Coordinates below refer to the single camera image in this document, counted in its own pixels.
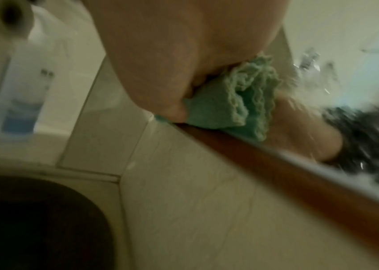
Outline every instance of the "wood strip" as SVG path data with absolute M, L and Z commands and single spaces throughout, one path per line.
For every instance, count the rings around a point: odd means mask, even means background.
M 256 179 L 379 251 L 379 203 L 221 132 L 177 126 Z

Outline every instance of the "skin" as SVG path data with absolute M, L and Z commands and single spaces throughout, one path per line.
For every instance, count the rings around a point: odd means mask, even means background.
M 130 98 L 172 122 L 208 76 L 246 61 L 275 38 L 289 0 L 85 0 L 111 63 Z M 284 95 L 266 145 L 315 160 L 334 157 L 339 132 Z

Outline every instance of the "folded cloth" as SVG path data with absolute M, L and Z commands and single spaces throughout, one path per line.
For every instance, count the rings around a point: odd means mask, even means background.
M 191 99 L 184 100 L 186 123 L 250 141 L 265 140 L 274 90 L 281 83 L 271 62 L 271 57 L 260 55 L 203 84 Z

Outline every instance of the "dark round hole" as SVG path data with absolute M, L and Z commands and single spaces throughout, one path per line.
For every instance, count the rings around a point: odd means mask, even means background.
M 0 10 L 0 16 L 7 26 L 18 25 L 24 17 L 22 9 L 15 3 L 6 3 Z

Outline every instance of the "sink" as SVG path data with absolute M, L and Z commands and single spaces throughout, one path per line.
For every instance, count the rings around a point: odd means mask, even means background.
M 0 176 L 0 269 L 113 270 L 113 234 L 88 198 L 49 181 Z

